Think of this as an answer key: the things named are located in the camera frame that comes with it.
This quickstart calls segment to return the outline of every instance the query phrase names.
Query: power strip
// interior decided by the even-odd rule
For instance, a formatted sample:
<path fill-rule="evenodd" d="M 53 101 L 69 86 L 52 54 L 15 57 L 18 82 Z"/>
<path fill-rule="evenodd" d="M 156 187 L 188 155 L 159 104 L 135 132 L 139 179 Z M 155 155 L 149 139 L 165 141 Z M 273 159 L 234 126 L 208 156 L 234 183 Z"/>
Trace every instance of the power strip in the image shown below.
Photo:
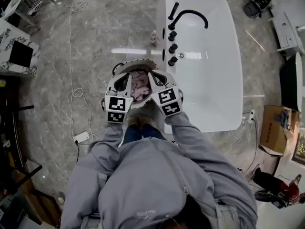
<path fill-rule="evenodd" d="M 252 124 L 253 122 L 253 118 L 254 118 L 254 115 L 255 115 L 255 110 L 254 109 L 251 109 L 251 112 L 249 114 L 249 118 L 248 118 L 248 123 Z"/>
<path fill-rule="evenodd" d="M 89 133 L 87 131 L 80 133 L 74 137 L 74 141 L 77 141 L 77 143 L 81 143 L 86 140 L 89 140 Z"/>

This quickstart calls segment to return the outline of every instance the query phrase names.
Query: electrical outlet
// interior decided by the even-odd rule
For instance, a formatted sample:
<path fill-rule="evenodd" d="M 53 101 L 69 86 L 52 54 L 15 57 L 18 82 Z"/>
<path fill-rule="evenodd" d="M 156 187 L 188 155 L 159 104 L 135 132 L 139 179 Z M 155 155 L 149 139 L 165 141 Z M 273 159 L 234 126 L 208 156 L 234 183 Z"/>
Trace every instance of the electrical outlet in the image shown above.
<path fill-rule="evenodd" d="M 254 114 L 255 114 L 255 110 L 254 109 L 251 109 L 251 112 L 249 114 L 249 118 L 248 118 L 248 123 L 252 124 L 253 122 L 253 118 L 254 118 Z"/>

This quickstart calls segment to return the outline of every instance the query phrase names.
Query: knob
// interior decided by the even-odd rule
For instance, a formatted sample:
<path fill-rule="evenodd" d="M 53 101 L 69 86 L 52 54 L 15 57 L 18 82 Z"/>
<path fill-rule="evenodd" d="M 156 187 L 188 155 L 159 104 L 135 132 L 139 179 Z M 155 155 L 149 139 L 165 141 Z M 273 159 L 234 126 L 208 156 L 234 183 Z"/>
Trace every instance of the knob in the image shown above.
<path fill-rule="evenodd" d="M 170 66 L 174 66 L 177 61 L 178 61 L 178 59 L 174 56 L 168 61 L 168 64 Z"/>
<path fill-rule="evenodd" d="M 177 35 L 177 32 L 172 31 L 170 33 L 170 35 L 168 36 L 168 40 L 170 40 L 172 42 L 173 40 L 175 40 L 176 35 Z"/>
<path fill-rule="evenodd" d="M 175 53 L 176 49 L 178 48 L 178 45 L 176 43 L 174 43 L 172 46 L 170 46 L 169 48 L 169 52 L 170 53 Z"/>

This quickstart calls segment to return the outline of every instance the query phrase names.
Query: cardboard box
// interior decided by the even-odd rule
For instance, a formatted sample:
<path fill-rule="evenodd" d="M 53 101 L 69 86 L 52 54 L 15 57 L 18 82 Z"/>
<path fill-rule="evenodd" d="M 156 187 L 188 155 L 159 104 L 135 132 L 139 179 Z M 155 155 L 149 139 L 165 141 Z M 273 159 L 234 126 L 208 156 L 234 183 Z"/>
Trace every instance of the cardboard box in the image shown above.
<path fill-rule="evenodd" d="M 276 118 L 283 110 L 288 111 L 288 129 L 283 129 Z M 293 152 L 299 134 L 299 123 L 300 112 L 292 112 L 283 106 L 265 106 L 260 145 L 271 155 L 284 156 Z"/>

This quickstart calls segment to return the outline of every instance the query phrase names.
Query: gray tile floor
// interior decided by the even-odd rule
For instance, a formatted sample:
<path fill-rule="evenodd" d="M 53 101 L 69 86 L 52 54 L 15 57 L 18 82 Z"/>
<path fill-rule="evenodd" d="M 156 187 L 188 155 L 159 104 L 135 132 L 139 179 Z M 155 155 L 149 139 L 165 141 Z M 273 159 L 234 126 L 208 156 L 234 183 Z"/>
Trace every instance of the gray tile floor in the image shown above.
<path fill-rule="evenodd" d="M 48 2 L 41 7 L 35 19 L 42 29 L 32 40 L 42 48 L 40 65 L 35 78 L 23 79 L 20 104 L 34 104 L 35 109 L 20 113 L 25 137 L 24 148 L 28 158 L 43 165 L 33 177 L 37 189 L 50 195 L 65 192 L 69 175 L 76 163 L 77 147 L 69 135 L 70 109 L 67 94 L 71 91 L 69 70 L 69 9 L 66 4 L 87 1 L 88 6 L 71 15 L 71 66 L 74 89 L 82 87 L 92 110 L 91 127 L 96 134 L 105 120 L 100 101 L 119 62 L 142 58 L 134 49 L 151 49 L 149 37 L 155 29 L 157 0 L 56 0 L 55 7 Z M 244 0 L 227 0 L 234 18 L 243 64 L 244 111 L 255 109 L 259 141 L 263 106 L 280 104 L 279 68 L 282 57 L 269 14 L 261 19 L 250 19 L 243 13 Z M 251 38 L 252 35 L 262 48 Z M 83 98 L 73 100 L 74 133 L 89 131 L 90 111 Z M 246 136 L 251 125 L 241 123 L 238 130 Z M 237 140 L 230 132 L 205 133 L 204 136 L 222 150 L 236 167 L 244 171 L 255 154 L 255 128 L 244 140 Z M 87 146 L 81 146 L 80 156 Z M 256 164 L 272 172 L 276 158 L 257 150 L 256 158 L 246 176 Z"/>

